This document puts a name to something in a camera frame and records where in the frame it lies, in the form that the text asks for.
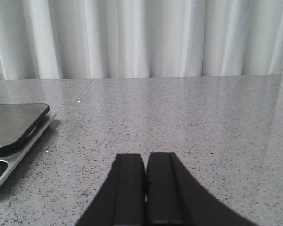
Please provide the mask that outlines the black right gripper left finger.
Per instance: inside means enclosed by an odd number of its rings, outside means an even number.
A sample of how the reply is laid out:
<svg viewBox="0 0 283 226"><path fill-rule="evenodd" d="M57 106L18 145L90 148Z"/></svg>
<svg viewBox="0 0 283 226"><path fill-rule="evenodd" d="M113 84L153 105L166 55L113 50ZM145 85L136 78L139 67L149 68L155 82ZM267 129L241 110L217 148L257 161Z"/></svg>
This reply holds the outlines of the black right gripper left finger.
<svg viewBox="0 0 283 226"><path fill-rule="evenodd" d="M117 154L77 226L145 225L145 171L139 154Z"/></svg>

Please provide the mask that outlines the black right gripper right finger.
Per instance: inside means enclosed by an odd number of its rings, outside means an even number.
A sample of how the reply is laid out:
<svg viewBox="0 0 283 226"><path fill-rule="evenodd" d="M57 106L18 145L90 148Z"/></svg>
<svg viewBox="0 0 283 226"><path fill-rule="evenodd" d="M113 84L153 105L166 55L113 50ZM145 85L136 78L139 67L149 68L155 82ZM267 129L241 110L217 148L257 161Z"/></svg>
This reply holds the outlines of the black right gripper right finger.
<svg viewBox="0 0 283 226"><path fill-rule="evenodd" d="M153 152L147 164L149 226L252 226L211 195L173 152Z"/></svg>

